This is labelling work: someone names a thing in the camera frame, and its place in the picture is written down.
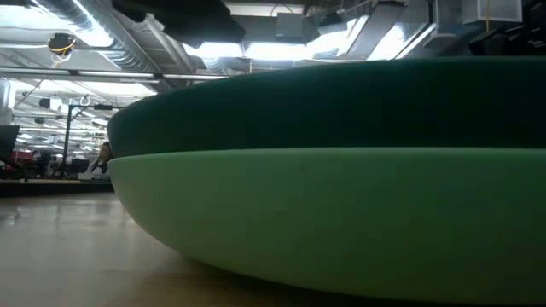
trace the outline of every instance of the desk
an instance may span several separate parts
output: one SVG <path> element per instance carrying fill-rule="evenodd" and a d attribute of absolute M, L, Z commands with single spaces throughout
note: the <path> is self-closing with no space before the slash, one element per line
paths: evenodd
<path fill-rule="evenodd" d="M 114 194 L 0 201 L 0 306 L 373 306 L 195 262 L 150 237 Z"/>
<path fill-rule="evenodd" d="M 0 198 L 56 194 L 113 192 L 112 184 L 105 181 L 29 179 L 28 182 L 0 180 Z"/>

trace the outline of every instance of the ceiling light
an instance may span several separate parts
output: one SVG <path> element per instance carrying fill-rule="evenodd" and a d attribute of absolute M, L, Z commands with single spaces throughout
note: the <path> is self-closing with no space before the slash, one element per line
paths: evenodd
<path fill-rule="evenodd" d="M 120 77 L 120 78 L 153 78 L 152 73 L 145 72 L 92 72 L 92 71 L 80 71 L 82 76 L 93 77 Z"/>
<path fill-rule="evenodd" d="M 148 97 L 157 94 L 139 83 L 83 82 L 86 87 L 110 96 Z"/>
<path fill-rule="evenodd" d="M 404 47 L 404 30 L 399 24 L 392 26 L 381 41 L 375 46 L 368 61 L 391 60 Z"/>
<path fill-rule="evenodd" d="M 217 80 L 217 79 L 228 78 L 228 77 L 229 76 L 185 75 L 185 74 L 173 74 L 173 73 L 171 73 L 171 74 L 166 73 L 166 74 L 163 75 L 163 78 L 165 78 L 165 79 L 180 79 L 180 80 L 191 79 L 191 80 L 203 80 L 203 81 Z"/>
<path fill-rule="evenodd" d="M 318 31 L 321 34 L 346 31 L 347 29 L 347 23 L 343 21 L 343 17 L 337 12 L 326 13 L 324 18 L 318 23 Z"/>
<path fill-rule="evenodd" d="M 347 22 L 347 36 L 346 39 L 338 46 L 338 56 L 346 55 L 347 52 L 349 52 L 349 49 L 355 43 L 355 40 L 357 40 L 362 28 L 364 28 L 366 21 L 368 21 L 368 16 L 362 16 L 358 19 L 349 20 L 349 22 Z"/>
<path fill-rule="evenodd" d="M 428 37 L 428 35 L 434 31 L 434 29 L 436 29 L 436 24 L 431 24 L 430 26 L 428 26 L 427 29 L 425 29 L 425 31 L 423 33 L 421 33 L 421 35 L 419 35 L 419 37 L 417 37 L 413 42 L 411 42 L 408 47 L 406 47 L 404 50 L 402 50 L 402 52 L 400 52 L 397 56 L 396 56 L 396 59 L 402 59 L 403 57 L 405 57 L 411 50 L 413 50 L 415 47 L 417 47 L 417 45 L 425 38 Z"/>
<path fill-rule="evenodd" d="M 338 49 L 340 42 L 346 38 L 347 31 L 331 32 L 323 34 L 307 44 L 307 57 L 313 58 L 315 54 L 321 54 Z"/>
<path fill-rule="evenodd" d="M 211 43 L 204 42 L 198 49 L 183 43 L 188 55 L 202 58 L 242 57 L 242 48 L 238 43 Z"/>
<path fill-rule="evenodd" d="M 87 116 L 87 117 L 91 117 L 91 118 L 94 118 L 94 117 L 95 117 L 95 115 L 93 115 L 93 114 L 91 114 L 91 113 L 89 113 L 89 112 L 87 112 L 87 111 L 82 111 L 82 114 L 85 115 L 85 116 Z"/>
<path fill-rule="evenodd" d="M 82 95 L 94 95 L 94 93 L 90 92 L 86 88 L 83 88 L 72 81 L 66 81 L 66 80 L 56 80 L 56 81 L 44 80 L 40 84 L 39 89 L 45 90 L 45 91 L 64 92 L 64 93 L 71 93 L 71 94 L 79 93 Z"/>
<path fill-rule="evenodd" d="M 40 131 L 40 132 L 61 132 L 64 133 L 64 129 L 50 129 L 50 128 L 20 128 L 20 131 Z M 102 133 L 106 134 L 106 130 L 100 129 L 71 129 L 71 133 Z"/>
<path fill-rule="evenodd" d="M 91 137 L 81 137 L 81 136 L 70 137 L 70 139 L 73 141 L 93 141 Z"/>
<path fill-rule="evenodd" d="M 41 9 L 33 6 L 2 5 L 0 9 L 0 20 L 3 31 L 8 29 L 67 29 L 67 23 L 54 15 L 44 14 Z"/>
<path fill-rule="evenodd" d="M 93 119 L 93 120 L 91 120 L 91 123 L 95 123 L 97 125 L 102 125 L 102 126 L 107 126 L 108 125 L 108 121 L 104 120 L 104 119 Z"/>
<path fill-rule="evenodd" d="M 301 4 L 275 4 L 275 3 L 224 3 L 232 15 L 240 16 L 276 16 L 278 13 L 303 14 L 304 6 Z"/>
<path fill-rule="evenodd" d="M 267 61 L 298 61 L 305 58 L 305 45 L 289 43 L 251 43 L 246 57 Z"/>

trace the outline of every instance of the ceiling pipe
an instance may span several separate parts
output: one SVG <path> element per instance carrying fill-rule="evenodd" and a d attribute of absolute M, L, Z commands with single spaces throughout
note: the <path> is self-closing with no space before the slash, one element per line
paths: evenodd
<path fill-rule="evenodd" d="M 123 37 L 116 35 L 115 25 L 108 19 L 102 7 L 102 2 L 97 0 L 31 0 L 46 13 L 64 20 L 78 39 L 89 46 L 111 48 L 116 51 L 100 51 L 99 54 L 112 62 L 122 70 L 153 72 L 159 71 L 159 67 L 138 46 L 134 38 L 129 38 L 125 29 L 118 33 L 126 33 Z"/>
<path fill-rule="evenodd" d="M 204 75 L 183 72 L 104 72 L 76 69 L 0 67 L 0 75 L 5 78 L 47 78 L 49 80 L 99 81 L 146 83 L 159 80 L 210 81 L 229 76 Z"/>
<path fill-rule="evenodd" d="M 44 42 L 21 42 L 17 41 L 16 43 L 4 39 L 0 39 L 0 49 L 47 49 L 48 45 Z M 78 51 L 89 51 L 89 52 L 125 52 L 123 49 L 112 49 L 109 47 L 90 47 L 90 46 L 76 46 Z"/>
<path fill-rule="evenodd" d="M 222 59 L 220 58 L 201 58 L 203 60 L 203 64 L 205 64 L 206 70 L 208 70 L 209 73 L 216 74 L 216 75 L 227 75 L 227 70 L 222 64 Z"/>

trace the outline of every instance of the ceiling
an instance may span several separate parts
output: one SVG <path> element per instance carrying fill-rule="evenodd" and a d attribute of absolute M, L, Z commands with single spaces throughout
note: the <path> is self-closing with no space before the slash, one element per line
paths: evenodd
<path fill-rule="evenodd" d="M 430 25 L 431 9 L 426 0 L 398 0 L 402 4 L 407 4 L 403 7 L 398 6 L 398 11 L 387 6 L 380 9 L 378 6 L 369 6 L 378 0 L 371 2 L 287 0 L 281 3 L 264 0 L 228 1 L 226 4 L 232 12 L 240 14 L 234 18 L 242 25 L 246 25 L 247 30 L 245 41 L 235 46 L 235 53 L 241 51 L 242 54 L 229 56 L 214 54 L 220 51 L 228 52 L 225 46 L 222 48 L 217 46 L 207 51 L 205 43 L 202 48 L 192 49 L 169 38 L 162 32 L 163 26 L 151 15 L 145 22 L 136 23 L 113 9 L 110 1 L 77 1 L 80 1 L 88 9 L 89 15 L 96 19 L 93 26 L 103 31 L 102 36 L 107 32 L 106 38 L 113 39 L 111 45 L 100 46 L 99 43 L 93 45 L 94 40 L 99 41 L 97 37 L 101 36 L 100 31 L 98 34 L 93 31 L 80 31 L 75 29 L 74 24 L 51 14 L 55 11 L 50 10 L 49 14 L 45 12 L 43 8 L 48 8 L 47 0 L 37 0 L 44 5 L 42 8 L 3 6 L 0 9 L 0 67 L 237 75 L 340 61 L 390 60 L 407 48 L 408 43 L 413 42 L 415 36 Z M 317 38 L 307 45 L 301 47 L 297 45 L 289 50 L 290 56 L 300 52 L 300 58 L 271 59 L 264 55 L 251 56 L 252 52 L 258 54 L 260 43 L 279 43 L 275 41 L 278 39 L 276 32 L 279 31 L 277 13 L 289 13 L 289 10 L 298 13 L 305 5 L 311 12 L 340 12 L 346 29 L 323 36 L 317 35 Z M 456 12 L 458 9 L 460 7 L 452 5 L 452 8 L 441 13 L 442 17 L 447 20 L 449 16 L 450 23 L 457 23 L 457 16 L 460 16 L 460 12 Z M 317 17 L 312 15 L 308 19 L 313 21 Z M 75 50 L 65 61 L 60 61 L 59 57 L 54 56 L 44 46 L 55 33 L 68 33 L 78 38 Z M 274 50 L 276 56 L 282 54 L 282 50 L 276 46 L 266 47 L 266 50 Z M 408 56 L 419 56 L 421 51 L 417 50 L 420 48 L 423 48 L 422 43 Z M 117 54 L 130 59 L 129 63 L 120 65 L 120 61 L 115 57 Z M 12 104 L 15 103 L 16 108 L 12 110 L 14 121 L 11 124 L 22 127 L 17 148 L 21 150 L 46 148 L 56 154 L 62 153 L 64 130 L 67 125 L 67 105 L 83 102 L 89 103 L 89 106 L 85 110 L 83 108 L 74 110 L 78 117 L 71 123 L 69 153 L 95 155 L 99 145 L 107 139 L 104 125 L 98 124 L 97 121 L 99 123 L 101 120 L 107 121 L 115 111 L 97 111 L 92 108 L 94 104 L 125 107 L 157 92 L 183 88 L 195 83 L 187 80 L 162 80 L 153 83 L 139 83 L 138 80 L 121 82 L 112 79 L 98 81 L 102 82 L 72 81 L 70 78 L 49 80 L 47 77 L 44 77 L 44 80 L 4 78 L 0 81 L 9 83 L 11 88 L 15 89 Z M 61 107 L 56 109 L 40 107 L 38 104 L 44 98 L 49 98 L 55 103 L 60 101 Z"/>

